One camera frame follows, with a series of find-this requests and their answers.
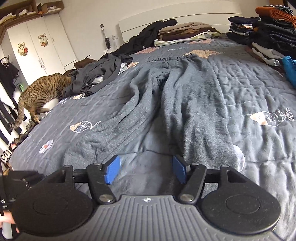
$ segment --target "black circular housing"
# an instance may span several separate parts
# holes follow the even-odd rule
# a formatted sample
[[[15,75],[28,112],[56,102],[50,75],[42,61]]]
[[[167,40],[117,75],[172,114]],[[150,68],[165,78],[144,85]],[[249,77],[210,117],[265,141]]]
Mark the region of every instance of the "black circular housing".
[[[281,207],[267,191],[255,184],[228,183],[209,193],[201,211],[217,228],[238,235],[255,235],[272,230]]]
[[[92,214],[88,196],[64,184],[52,183],[32,188],[12,206],[18,229],[36,236],[68,233],[84,224]]]

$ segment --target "headboard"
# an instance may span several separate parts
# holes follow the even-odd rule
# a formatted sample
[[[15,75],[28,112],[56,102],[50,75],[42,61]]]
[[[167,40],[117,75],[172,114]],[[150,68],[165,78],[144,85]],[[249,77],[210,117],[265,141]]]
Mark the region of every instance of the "headboard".
[[[158,21],[174,18],[178,24],[202,22],[211,25],[221,33],[228,32],[228,18],[242,16],[237,2],[233,1],[201,1],[187,2],[152,9],[119,21],[124,42],[138,35],[147,25]]]

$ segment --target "wardrobe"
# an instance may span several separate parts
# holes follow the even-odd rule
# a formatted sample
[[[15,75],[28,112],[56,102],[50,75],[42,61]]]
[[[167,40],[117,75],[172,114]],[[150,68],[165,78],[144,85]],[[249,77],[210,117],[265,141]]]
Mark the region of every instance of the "wardrobe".
[[[15,25],[7,29],[5,39],[3,52],[14,55],[28,85],[42,76],[63,74],[77,61],[59,14]]]

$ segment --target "blue cloth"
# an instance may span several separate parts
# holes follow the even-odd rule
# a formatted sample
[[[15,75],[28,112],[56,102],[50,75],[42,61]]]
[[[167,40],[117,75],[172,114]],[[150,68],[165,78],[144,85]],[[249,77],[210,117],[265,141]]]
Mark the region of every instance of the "blue cloth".
[[[290,56],[286,56],[283,58],[283,65],[287,79],[296,88],[296,60],[291,59]]]

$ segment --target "black brush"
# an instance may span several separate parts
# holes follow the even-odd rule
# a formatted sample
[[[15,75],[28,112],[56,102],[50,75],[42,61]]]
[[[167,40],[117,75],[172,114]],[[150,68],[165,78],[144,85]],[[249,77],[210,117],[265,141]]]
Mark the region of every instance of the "black brush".
[[[103,31],[103,34],[104,34],[106,47],[107,47],[107,49],[109,49],[109,48],[111,48],[110,39],[109,38],[106,38],[106,35],[105,35],[105,32],[104,32],[104,25],[101,24],[100,27],[101,27],[101,30]]]

